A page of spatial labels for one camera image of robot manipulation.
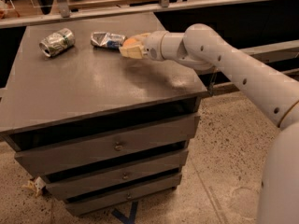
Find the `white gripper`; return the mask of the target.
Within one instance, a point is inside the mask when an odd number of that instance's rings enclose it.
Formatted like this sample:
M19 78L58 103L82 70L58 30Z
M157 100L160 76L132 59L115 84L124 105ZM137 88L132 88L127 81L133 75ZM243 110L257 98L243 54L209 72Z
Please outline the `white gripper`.
M143 41L143 45L132 45L120 47L120 53L123 57L132 59L143 59L147 56L153 61L163 61L162 41L167 31L156 31L153 33L144 33L134 35L132 38Z

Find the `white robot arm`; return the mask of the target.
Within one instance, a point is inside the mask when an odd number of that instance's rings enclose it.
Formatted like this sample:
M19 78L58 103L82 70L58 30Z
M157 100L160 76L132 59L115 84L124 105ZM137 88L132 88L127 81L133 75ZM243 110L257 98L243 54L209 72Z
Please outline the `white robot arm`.
M174 61L195 70L217 67L280 128L263 169L256 224L299 224L299 82L232 47L201 23L183 33L134 35L123 57Z

